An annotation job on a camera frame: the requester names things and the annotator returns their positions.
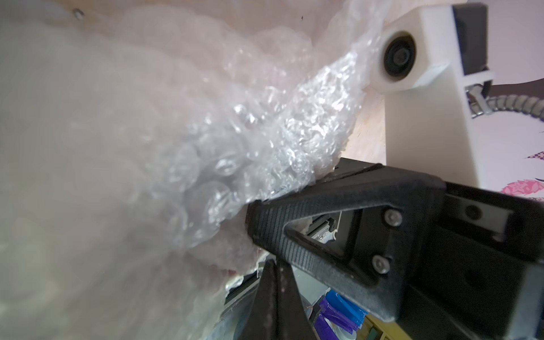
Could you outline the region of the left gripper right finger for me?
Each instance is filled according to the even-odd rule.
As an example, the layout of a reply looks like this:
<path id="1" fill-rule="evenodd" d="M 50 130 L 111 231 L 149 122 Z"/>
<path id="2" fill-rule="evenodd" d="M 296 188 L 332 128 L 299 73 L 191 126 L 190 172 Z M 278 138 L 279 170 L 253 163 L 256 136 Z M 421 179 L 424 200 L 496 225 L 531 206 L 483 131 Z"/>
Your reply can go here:
<path id="1" fill-rule="evenodd" d="M 429 174 L 340 167 L 300 192 L 253 203 L 246 221 L 256 245 L 394 321 L 445 191 Z"/>

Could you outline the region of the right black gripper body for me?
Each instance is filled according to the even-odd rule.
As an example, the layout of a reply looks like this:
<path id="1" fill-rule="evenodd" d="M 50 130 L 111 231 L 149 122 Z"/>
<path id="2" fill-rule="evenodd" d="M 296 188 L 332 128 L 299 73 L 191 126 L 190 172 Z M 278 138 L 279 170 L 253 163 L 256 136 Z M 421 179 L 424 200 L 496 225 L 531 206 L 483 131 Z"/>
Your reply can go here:
<path id="1" fill-rule="evenodd" d="M 448 184 L 399 327 L 412 339 L 542 339 L 543 204 Z"/>

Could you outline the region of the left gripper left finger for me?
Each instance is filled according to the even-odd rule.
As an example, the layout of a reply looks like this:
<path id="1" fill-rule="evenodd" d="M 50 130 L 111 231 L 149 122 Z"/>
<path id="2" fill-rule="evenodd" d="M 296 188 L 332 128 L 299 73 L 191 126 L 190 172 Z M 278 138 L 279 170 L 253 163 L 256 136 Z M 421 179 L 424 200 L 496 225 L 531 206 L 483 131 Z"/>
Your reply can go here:
<path id="1" fill-rule="evenodd" d="M 303 308 L 292 266 L 283 259 L 265 262 L 243 340 L 316 339 Z"/>

